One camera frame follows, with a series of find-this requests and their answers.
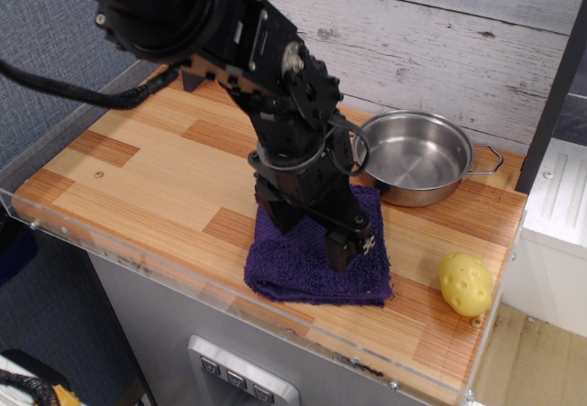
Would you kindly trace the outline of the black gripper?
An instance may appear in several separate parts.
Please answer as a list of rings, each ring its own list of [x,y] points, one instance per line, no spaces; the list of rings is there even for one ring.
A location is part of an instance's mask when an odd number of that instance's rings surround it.
[[[345,273],[352,259],[375,246],[371,220],[350,188],[355,166],[349,142],[327,142],[307,159],[271,160],[263,146],[251,151],[257,201],[282,234],[304,217],[326,230],[331,268]]]

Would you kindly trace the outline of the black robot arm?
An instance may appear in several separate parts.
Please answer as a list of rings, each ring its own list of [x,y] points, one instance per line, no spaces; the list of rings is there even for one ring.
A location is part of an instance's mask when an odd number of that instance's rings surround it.
[[[95,0],[99,26],[136,57],[218,82],[248,116],[256,197],[288,232],[309,217],[325,228],[331,267],[344,272],[374,243],[349,180],[362,166],[359,133],[338,110],[338,79],[267,0]]]

